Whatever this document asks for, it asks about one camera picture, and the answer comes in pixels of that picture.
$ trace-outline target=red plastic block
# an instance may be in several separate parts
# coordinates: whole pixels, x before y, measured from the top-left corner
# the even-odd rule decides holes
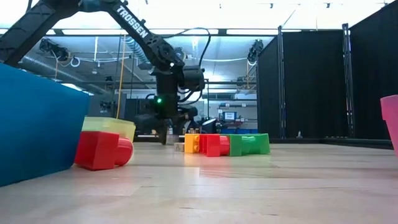
[[[200,152],[207,157],[227,156],[229,154],[229,139],[219,134],[201,134]]]
[[[132,143],[119,134],[82,131],[75,163],[89,170],[113,169],[125,165],[132,156]]]
[[[398,157],[398,95],[381,98],[381,111]]]

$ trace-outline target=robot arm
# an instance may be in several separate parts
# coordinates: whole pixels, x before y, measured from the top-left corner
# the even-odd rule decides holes
[[[157,119],[178,116],[178,88],[190,91],[204,89],[203,70],[200,66],[185,66],[174,48],[161,36],[145,27],[121,0],[41,0],[2,37],[0,37],[0,62],[16,67],[23,56],[59,20],[77,12],[107,12],[140,45],[155,67]]]

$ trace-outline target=green plastic block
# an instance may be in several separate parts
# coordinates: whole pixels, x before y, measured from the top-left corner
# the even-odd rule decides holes
[[[245,156],[248,154],[269,154],[268,134],[228,134],[229,156]]]

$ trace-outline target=orange block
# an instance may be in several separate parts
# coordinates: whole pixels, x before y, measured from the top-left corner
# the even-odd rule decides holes
[[[185,134],[185,153],[199,153],[199,134]]]

